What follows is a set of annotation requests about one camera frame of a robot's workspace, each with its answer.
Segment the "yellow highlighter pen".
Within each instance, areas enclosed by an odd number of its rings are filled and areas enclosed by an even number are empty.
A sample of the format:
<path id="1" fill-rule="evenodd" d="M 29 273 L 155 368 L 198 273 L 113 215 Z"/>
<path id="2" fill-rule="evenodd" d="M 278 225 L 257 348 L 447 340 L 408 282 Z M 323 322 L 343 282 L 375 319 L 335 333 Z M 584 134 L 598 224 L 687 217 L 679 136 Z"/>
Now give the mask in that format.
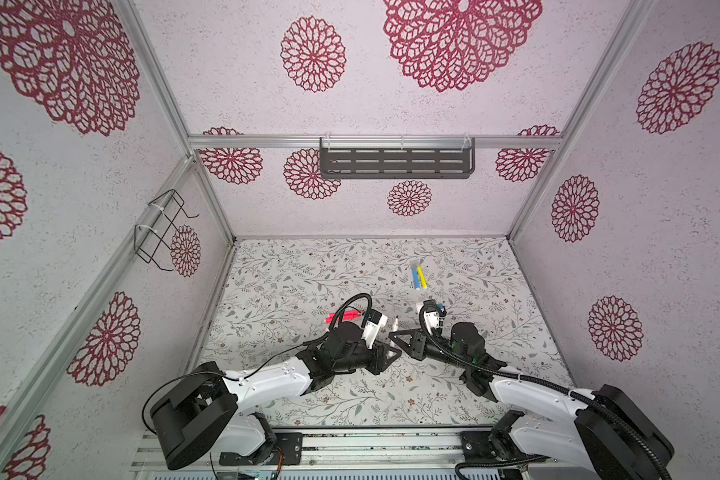
<path id="1" fill-rule="evenodd" d="M 421 267 L 421 266 L 417 266 L 417 267 L 416 267 L 416 272 L 417 272 L 417 276 L 418 276 L 418 279 L 419 279 L 420 287 L 421 287 L 422 289 L 428 288 L 428 284 L 427 284 L 425 275 L 424 275 L 424 273 L 423 273 L 422 267 Z"/>

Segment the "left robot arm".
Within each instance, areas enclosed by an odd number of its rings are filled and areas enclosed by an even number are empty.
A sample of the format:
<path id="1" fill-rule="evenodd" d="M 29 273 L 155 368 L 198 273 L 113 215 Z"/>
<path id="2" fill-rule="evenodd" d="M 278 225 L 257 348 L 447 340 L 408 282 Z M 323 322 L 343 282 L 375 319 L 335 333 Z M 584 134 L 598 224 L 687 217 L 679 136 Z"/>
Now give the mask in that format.
<path id="1" fill-rule="evenodd" d="M 215 447 L 262 463 L 275 449 L 276 435 L 258 407 L 316 392 L 339 375 L 359 370 L 379 375 L 401 355 L 398 348 L 365 338 L 358 325 L 341 323 L 303 343 L 296 355 L 255 372 L 222 370 L 209 361 L 169 380 L 160 399 L 148 398 L 150 430 L 172 471 Z"/>

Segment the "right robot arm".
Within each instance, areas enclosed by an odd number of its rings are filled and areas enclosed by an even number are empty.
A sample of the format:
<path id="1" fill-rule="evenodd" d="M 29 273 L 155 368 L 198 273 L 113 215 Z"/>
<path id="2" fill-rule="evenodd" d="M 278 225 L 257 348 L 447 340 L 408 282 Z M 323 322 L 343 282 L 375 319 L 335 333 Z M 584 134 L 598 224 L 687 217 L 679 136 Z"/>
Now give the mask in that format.
<path id="1" fill-rule="evenodd" d="M 468 468 L 524 467 L 563 461 L 601 479 L 667 479 L 671 442 L 619 388 L 571 389 L 532 377 L 488 354 L 476 326 L 459 322 L 448 338 L 434 327 L 392 332 L 415 360 L 461 368 L 461 381 L 478 397 L 509 406 L 488 431 L 464 438 Z"/>

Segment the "upper pink highlighter pen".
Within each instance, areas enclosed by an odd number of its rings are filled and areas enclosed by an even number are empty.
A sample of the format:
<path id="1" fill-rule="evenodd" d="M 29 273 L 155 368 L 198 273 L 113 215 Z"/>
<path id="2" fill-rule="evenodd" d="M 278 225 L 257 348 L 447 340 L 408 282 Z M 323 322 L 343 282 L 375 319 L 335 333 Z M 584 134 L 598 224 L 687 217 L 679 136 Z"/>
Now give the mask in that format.
<path id="1" fill-rule="evenodd" d="M 352 309 L 350 309 L 350 310 L 344 312 L 343 320 L 356 319 L 356 318 L 362 317 L 363 314 L 364 314 L 364 312 L 361 311 L 361 310 L 352 310 Z M 333 318 L 334 318 L 334 314 L 331 314 L 331 315 L 326 319 L 326 321 L 327 321 L 328 323 L 330 323 L 330 322 L 333 320 Z"/>

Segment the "aluminium front rail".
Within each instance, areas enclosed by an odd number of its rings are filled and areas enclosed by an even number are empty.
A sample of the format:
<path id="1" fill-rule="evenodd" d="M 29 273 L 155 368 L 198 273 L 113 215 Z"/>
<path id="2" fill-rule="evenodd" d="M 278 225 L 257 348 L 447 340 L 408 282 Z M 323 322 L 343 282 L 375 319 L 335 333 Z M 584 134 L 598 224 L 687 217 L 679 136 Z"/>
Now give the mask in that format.
<path id="1" fill-rule="evenodd" d="M 300 463 L 284 472 L 307 470 L 448 469 L 464 460 L 462 434 L 482 426 L 374 428 L 276 428 L 302 436 Z"/>

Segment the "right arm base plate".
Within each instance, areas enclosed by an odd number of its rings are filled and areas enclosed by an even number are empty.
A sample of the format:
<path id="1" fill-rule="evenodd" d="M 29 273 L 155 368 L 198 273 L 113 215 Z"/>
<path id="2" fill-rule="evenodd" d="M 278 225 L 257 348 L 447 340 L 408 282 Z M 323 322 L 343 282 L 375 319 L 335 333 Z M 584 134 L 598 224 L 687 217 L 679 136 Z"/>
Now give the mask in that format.
<path id="1" fill-rule="evenodd" d="M 516 466 L 546 460 L 542 455 L 522 452 L 507 433 L 492 430 L 468 430 L 460 433 L 463 454 L 467 463 L 491 463 Z"/>

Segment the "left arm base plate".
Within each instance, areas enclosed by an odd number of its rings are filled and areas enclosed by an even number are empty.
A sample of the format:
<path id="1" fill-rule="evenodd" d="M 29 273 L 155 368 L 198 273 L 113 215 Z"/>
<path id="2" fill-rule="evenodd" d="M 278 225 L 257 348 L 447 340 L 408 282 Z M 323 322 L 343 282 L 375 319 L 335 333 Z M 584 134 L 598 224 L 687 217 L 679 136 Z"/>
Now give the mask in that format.
<path id="1" fill-rule="evenodd" d="M 221 466 L 296 466 L 301 464 L 303 450 L 302 433 L 276 433 L 273 441 L 266 441 L 256 452 L 248 456 L 222 452 Z"/>

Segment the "grey slotted wall shelf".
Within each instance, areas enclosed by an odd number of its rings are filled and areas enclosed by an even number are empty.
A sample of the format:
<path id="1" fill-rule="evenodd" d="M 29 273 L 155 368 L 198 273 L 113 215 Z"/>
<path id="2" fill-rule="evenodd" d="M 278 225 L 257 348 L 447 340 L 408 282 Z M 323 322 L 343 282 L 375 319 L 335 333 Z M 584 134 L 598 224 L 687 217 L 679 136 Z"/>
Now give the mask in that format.
<path id="1" fill-rule="evenodd" d="M 334 146 L 319 140 L 320 175 L 331 180 L 463 180 L 475 171 L 471 140 L 456 148 Z"/>

